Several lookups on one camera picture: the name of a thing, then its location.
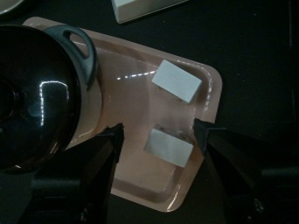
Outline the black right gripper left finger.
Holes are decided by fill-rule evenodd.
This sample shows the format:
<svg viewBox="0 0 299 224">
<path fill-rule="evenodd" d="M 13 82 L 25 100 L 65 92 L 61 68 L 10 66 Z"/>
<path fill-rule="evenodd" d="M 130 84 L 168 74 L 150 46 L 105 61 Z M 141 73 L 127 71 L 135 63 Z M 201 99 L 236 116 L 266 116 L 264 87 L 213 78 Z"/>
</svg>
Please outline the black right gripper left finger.
<svg viewBox="0 0 299 224">
<path fill-rule="evenodd" d="M 123 126 L 117 124 L 41 167 L 17 224 L 106 224 L 122 142 Z"/>
</svg>

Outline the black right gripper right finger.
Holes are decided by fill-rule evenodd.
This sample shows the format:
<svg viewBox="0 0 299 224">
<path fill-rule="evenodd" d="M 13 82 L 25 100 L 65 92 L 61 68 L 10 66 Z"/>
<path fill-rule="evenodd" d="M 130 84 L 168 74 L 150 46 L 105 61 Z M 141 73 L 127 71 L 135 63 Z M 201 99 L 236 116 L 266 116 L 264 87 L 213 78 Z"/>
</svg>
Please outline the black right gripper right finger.
<svg viewBox="0 0 299 224">
<path fill-rule="evenodd" d="M 274 126 L 265 141 L 198 119 L 192 129 L 226 224 L 299 224 L 299 122 Z"/>
</svg>

